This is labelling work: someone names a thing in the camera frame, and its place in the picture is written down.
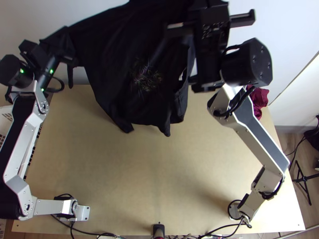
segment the wooden floor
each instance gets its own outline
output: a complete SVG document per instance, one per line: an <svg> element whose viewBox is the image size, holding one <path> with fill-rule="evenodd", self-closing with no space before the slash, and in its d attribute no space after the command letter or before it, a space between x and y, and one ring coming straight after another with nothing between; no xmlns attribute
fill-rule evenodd
<svg viewBox="0 0 319 239"><path fill-rule="evenodd" d="M282 149L284 153L292 152L298 144L303 135L296 134L278 134ZM319 159L319 152L315 150L308 141L304 141L298 148L296 159L305 176L310 176L318 171L314 170L314 166ZM293 164L291 169L291 177L293 179L297 176L297 168ZM311 179L307 182L312 200L312 206L308 205L308 200L305 193L298 185L294 185L297 194L298 202L302 212L303 220L306 228L319 224L319 178ZM12 221L7 222L6 233L4 239L70 239L70 235L48 235L48 234L33 234L33 233L13 233L11 232ZM291 232L280 232L281 236ZM265 233L265 234L243 234L236 235L233 238L243 239L274 239L279 237L279 233ZM93 239L94 236L75 236L76 239ZM291 239L318 239L319 228L304 232L302 234L290 237Z"/></svg>

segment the table surface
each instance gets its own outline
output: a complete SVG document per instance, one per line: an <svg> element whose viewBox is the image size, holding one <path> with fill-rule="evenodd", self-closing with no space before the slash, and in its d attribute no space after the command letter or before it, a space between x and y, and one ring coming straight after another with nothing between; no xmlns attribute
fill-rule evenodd
<svg viewBox="0 0 319 239"><path fill-rule="evenodd" d="M55 94L26 178L32 194L53 199L70 193L89 205L89 220L75 227L90 232L151 235L152 224L161 222L167 235L198 235L232 224L227 206L250 193L261 164L207 112L212 95L190 90L184 122L166 137L145 125L123 133L89 85ZM261 123L279 144L267 108ZM305 229L288 171L278 195L263 203L251 224L238 233ZM69 234L49 215L16 221L12 230Z"/></svg>

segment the red cloth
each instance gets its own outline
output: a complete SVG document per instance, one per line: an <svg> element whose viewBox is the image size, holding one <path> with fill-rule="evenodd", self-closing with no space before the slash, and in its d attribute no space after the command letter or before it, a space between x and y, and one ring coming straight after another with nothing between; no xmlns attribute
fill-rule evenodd
<svg viewBox="0 0 319 239"><path fill-rule="evenodd" d="M252 99L252 102L254 104L254 115L258 120L262 117L262 110L261 108L266 107L268 105L268 98L267 95L269 93L269 90L256 88L251 94L250 98Z"/></svg>

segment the white wall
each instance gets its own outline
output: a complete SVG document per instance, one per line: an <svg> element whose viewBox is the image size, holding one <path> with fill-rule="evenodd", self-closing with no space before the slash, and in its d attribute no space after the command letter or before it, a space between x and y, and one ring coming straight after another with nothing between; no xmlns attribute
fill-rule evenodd
<svg viewBox="0 0 319 239"><path fill-rule="evenodd" d="M319 114L319 55L269 106L277 126L316 126Z"/></svg>
<svg viewBox="0 0 319 239"><path fill-rule="evenodd" d="M71 25L126 0L1 0L0 57L18 55L23 39L37 42L63 25ZM274 80L269 100L284 90L319 50L319 0L230 0L230 14L256 9L253 26L231 29L229 45L257 37L270 50ZM66 78L66 67L57 76ZM75 72L85 80L85 71Z"/></svg>

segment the tripod stand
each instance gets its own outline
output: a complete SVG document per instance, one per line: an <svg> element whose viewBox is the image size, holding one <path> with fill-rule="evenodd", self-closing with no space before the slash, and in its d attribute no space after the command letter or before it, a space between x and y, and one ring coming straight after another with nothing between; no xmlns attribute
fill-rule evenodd
<svg viewBox="0 0 319 239"><path fill-rule="evenodd" d="M293 182L299 183L299 185L301 186L301 188L306 192L307 197L308 197L308 203L311 206L311 200L310 200L310 195L309 195L309 191L308 191L308 187L307 187L307 181L309 179L313 179L313 178L317 178L319 177L319 173L313 174L311 176L304 176L304 174L302 173L302 170L299 166L298 161L296 160L296 165L298 167L298 175L297 175L297 179L292 180Z"/></svg>

